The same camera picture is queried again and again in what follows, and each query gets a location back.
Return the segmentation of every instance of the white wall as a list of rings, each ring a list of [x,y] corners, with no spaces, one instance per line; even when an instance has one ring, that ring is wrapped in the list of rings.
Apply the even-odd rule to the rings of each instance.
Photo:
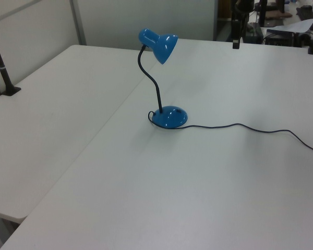
[[[138,33],[213,40],[217,0],[76,0],[87,45],[140,49]]]
[[[74,44],[69,0],[41,0],[0,20],[0,53],[14,85]]]
[[[5,15],[33,0],[0,0],[0,16]]]

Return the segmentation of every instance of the lamp base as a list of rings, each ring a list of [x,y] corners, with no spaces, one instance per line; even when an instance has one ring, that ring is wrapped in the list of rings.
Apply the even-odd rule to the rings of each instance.
[[[182,126],[187,120],[187,113],[183,109],[175,106],[163,107],[162,113],[157,110],[152,116],[153,123],[165,129],[173,129]]]
[[[21,90],[20,87],[15,87],[13,86],[11,89],[9,89],[8,91],[5,90],[4,92],[2,92],[2,95],[7,95],[7,96],[12,96],[14,94],[16,94],[17,92],[19,92]]]

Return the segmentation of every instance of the blue desk lamp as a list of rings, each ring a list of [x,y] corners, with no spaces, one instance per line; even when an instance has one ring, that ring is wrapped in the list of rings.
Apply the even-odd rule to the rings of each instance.
[[[162,107],[159,86],[155,79],[143,69],[140,59],[142,52],[145,50],[146,47],[149,47],[153,50],[153,53],[157,60],[161,64],[164,64],[171,55],[177,39],[177,35],[158,35],[149,29],[143,29],[139,33],[139,40],[141,41],[143,46],[138,55],[138,65],[141,71],[154,83],[156,88],[156,94],[158,97],[159,110],[153,113],[152,121],[157,126],[166,129],[177,128],[185,124],[188,120],[187,113],[183,109],[175,106]]]

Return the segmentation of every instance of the table surface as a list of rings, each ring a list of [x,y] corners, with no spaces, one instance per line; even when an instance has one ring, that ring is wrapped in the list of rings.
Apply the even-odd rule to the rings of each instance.
[[[188,125],[291,129],[313,147],[304,48],[179,40],[150,73]],[[157,108],[145,77],[2,250],[313,250],[313,151],[287,133],[156,128]]]
[[[0,217],[31,213],[144,78],[137,56],[72,46],[0,96]],[[156,59],[146,52],[143,63]]]

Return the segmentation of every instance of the lamp shade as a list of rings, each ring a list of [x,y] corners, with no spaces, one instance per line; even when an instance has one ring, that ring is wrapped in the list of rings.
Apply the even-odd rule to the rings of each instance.
[[[153,50],[156,59],[161,64],[164,64],[171,55],[177,39],[177,35],[158,35],[149,29],[143,29],[139,33],[139,41]]]

